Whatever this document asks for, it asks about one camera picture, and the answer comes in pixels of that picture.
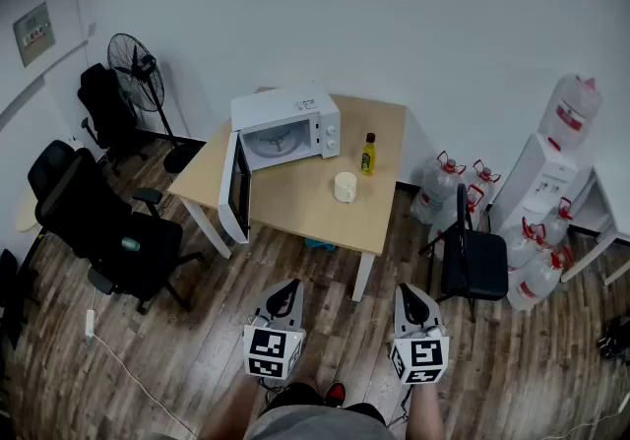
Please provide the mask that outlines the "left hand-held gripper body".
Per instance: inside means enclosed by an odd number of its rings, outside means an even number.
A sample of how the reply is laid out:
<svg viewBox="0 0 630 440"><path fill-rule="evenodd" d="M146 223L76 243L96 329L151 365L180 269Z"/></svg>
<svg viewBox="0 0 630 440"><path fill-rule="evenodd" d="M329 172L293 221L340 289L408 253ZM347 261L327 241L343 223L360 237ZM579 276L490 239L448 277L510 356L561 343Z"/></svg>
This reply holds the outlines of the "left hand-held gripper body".
<svg viewBox="0 0 630 440"><path fill-rule="evenodd" d="M301 355L306 336L302 328L303 284L288 316L267 310L268 298L289 281L273 284L255 299L253 317L243 329L244 368L249 375L286 380Z"/></svg>

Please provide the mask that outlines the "cream white cup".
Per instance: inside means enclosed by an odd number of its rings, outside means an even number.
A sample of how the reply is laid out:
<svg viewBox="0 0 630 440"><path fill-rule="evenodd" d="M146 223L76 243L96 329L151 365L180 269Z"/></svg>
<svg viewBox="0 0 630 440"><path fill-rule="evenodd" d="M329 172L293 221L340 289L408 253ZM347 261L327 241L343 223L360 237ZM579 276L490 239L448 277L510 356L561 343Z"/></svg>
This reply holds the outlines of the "cream white cup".
<svg viewBox="0 0 630 440"><path fill-rule="evenodd" d="M351 172L340 172L334 178L334 196L337 201L351 204L356 197L357 179Z"/></svg>

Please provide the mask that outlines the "person's grey shirt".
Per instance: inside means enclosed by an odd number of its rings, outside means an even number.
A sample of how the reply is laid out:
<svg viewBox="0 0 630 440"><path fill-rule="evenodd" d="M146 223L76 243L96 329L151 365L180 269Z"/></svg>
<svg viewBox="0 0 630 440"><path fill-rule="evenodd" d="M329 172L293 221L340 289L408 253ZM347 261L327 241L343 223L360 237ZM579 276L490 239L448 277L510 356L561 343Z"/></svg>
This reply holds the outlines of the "person's grey shirt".
<svg viewBox="0 0 630 440"><path fill-rule="evenodd" d="M396 440L379 420L347 409L285 406L263 413L243 440Z"/></svg>

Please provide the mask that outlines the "person's black shorts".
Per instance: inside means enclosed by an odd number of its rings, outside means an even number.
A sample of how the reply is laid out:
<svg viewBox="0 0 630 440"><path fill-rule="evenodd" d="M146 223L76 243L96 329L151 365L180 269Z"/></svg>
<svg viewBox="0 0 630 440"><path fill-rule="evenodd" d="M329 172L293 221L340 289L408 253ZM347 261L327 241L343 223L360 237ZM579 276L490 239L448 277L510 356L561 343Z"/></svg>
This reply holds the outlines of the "person's black shorts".
<svg viewBox="0 0 630 440"><path fill-rule="evenodd" d="M324 397L312 386L302 382L292 382L279 392L265 408L265 412L288 406L325 406ZM384 417L377 408L369 403L358 403L346 407L346 410L370 416L382 424Z"/></svg>

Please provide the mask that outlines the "white water dispenser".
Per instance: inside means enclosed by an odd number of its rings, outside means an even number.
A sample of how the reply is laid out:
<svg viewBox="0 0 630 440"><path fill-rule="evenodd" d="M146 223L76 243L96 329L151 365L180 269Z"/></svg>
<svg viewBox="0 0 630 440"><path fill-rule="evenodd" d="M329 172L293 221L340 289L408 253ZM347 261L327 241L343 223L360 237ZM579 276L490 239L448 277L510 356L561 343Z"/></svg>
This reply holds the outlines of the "white water dispenser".
<svg viewBox="0 0 630 440"><path fill-rule="evenodd" d="M526 221L538 224L563 197L574 202L587 185L591 170L576 163L539 133L528 138L507 179L493 199L490 229L503 232Z"/></svg>

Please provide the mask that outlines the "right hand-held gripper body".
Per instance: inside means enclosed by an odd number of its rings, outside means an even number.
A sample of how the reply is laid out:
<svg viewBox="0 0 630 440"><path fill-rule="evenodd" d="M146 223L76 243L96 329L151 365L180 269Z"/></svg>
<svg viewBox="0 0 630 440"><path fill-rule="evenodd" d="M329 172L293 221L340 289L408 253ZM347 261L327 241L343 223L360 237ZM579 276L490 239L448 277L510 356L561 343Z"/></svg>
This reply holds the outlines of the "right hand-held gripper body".
<svg viewBox="0 0 630 440"><path fill-rule="evenodd" d="M424 324L408 324L403 310L401 284L396 287L390 360L404 385L438 382L448 365L450 345L439 305L422 289L406 283L424 300L430 310L429 318Z"/></svg>

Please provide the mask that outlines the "large clear water barrel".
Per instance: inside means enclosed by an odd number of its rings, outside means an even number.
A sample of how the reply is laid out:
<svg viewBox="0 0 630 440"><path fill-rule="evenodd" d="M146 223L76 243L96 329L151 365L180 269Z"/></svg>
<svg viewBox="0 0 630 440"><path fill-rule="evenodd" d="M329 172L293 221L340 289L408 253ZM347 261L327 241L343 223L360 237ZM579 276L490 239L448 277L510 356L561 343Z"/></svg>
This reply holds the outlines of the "large clear water barrel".
<svg viewBox="0 0 630 440"><path fill-rule="evenodd" d="M574 152L586 140L602 106L594 77L560 78L554 87L537 131L560 152Z"/></svg>

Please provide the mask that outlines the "white microwave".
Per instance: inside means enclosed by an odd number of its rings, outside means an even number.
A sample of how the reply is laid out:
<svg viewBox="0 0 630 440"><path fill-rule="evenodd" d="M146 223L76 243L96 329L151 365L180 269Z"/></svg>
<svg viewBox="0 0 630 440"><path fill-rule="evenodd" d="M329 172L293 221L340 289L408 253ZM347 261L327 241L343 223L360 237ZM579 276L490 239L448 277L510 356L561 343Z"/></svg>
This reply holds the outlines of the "white microwave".
<svg viewBox="0 0 630 440"><path fill-rule="evenodd" d="M308 84L237 97L230 102L218 214L227 234L245 244L250 235L252 173L309 157L336 157L341 115L331 97Z"/></svg>

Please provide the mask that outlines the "light wooden table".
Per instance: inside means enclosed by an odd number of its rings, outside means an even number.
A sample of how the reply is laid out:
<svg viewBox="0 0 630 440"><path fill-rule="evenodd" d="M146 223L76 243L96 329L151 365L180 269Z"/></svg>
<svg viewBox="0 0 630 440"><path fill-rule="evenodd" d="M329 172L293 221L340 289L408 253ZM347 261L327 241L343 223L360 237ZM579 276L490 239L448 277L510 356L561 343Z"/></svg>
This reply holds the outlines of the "light wooden table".
<svg viewBox="0 0 630 440"><path fill-rule="evenodd" d="M341 113L341 152L261 169L252 174L253 221L291 234L332 243L361 255L352 299L361 300L374 260L384 251L402 159L407 110L357 97L333 98ZM375 167L361 172L366 135L375 134ZM334 196L334 178L357 179L351 204Z"/></svg>

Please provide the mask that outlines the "person's red black shoe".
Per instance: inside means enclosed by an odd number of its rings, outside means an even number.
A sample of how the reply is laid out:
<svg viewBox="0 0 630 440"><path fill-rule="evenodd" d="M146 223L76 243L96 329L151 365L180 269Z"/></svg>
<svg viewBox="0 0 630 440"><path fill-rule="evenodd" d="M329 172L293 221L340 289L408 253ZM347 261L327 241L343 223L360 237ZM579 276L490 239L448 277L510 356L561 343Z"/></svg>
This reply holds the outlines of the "person's red black shoe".
<svg viewBox="0 0 630 440"><path fill-rule="evenodd" d="M327 407L341 408L346 401L346 387L341 382L334 382L330 385L324 397L324 403Z"/></svg>

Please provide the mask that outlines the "white desk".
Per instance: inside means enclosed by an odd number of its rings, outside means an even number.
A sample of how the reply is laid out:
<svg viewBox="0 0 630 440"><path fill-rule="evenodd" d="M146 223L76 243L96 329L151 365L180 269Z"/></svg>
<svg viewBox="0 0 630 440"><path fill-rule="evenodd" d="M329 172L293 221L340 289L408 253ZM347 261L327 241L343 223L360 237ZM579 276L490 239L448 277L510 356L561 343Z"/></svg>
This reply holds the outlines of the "white desk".
<svg viewBox="0 0 630 440"><path fill-rule="evenodd" d="M599 191L607 208L609 223L597 238L597 245L571 269L561 281L567 283L587 268L615 240L630 244L630 167L598 163L594 167Z"/></svg>

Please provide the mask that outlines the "black folding chair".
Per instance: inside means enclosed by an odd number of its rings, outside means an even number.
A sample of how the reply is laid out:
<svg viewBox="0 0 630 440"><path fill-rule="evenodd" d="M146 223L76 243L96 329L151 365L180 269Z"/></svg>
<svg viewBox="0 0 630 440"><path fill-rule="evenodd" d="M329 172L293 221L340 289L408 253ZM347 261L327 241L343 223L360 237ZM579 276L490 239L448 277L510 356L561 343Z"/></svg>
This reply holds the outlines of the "black folding chair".
<svg viewBox="0 0 630 440"><path fill-rule="evenodd" d="M452 297L462 297L469 305L472 320L476 320L478 300L498 301L508 292L508 261L506 241L497 234L473 229L464 184L456 191L456 219L445 232L428 240L418 253L437 256L436 245L444 242L439 303Z"/></svg>

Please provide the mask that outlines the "black standing fan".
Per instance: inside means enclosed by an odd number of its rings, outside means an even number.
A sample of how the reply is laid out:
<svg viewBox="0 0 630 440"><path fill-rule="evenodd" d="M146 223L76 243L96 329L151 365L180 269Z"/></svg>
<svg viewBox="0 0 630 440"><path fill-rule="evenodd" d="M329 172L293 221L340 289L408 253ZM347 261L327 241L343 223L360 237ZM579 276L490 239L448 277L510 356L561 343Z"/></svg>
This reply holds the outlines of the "black standing fan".
<svg viewBox="0 0 630 440"><path fill-rule="evenodd" d="M163 111L164 85L156 58L136 37L116 33L107 47L107 63L117 77L122 95L142 112L157 113L171 150L163 161L169 174L179 174L199 151L178 141Z"/></svg>

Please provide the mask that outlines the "yellow oil bottle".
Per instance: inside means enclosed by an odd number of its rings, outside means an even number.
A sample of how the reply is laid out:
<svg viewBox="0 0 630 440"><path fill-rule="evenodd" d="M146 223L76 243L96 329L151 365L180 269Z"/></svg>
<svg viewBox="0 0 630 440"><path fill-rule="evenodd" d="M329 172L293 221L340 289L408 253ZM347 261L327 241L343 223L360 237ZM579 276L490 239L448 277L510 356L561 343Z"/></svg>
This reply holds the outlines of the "yellow oil bottle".
<svg viewBox="0 0 630 440"><path fill-rule="evenodd" d="M361 172L366 176L373 174L375 167L375 134L368 133L366 135L366 143L361 153Z"/></svg>

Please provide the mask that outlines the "person's right forearm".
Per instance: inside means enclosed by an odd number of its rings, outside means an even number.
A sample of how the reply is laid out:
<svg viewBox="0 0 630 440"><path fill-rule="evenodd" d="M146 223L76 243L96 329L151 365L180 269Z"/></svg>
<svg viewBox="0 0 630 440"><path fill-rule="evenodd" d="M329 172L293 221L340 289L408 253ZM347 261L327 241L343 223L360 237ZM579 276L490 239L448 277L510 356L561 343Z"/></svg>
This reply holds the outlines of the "person's right forearm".
<svg viewBox="0 0 630 440"><path fill-rule="evenodd" d="M445 440L435 384L413 385L410 388L406 440Z"/></svg>

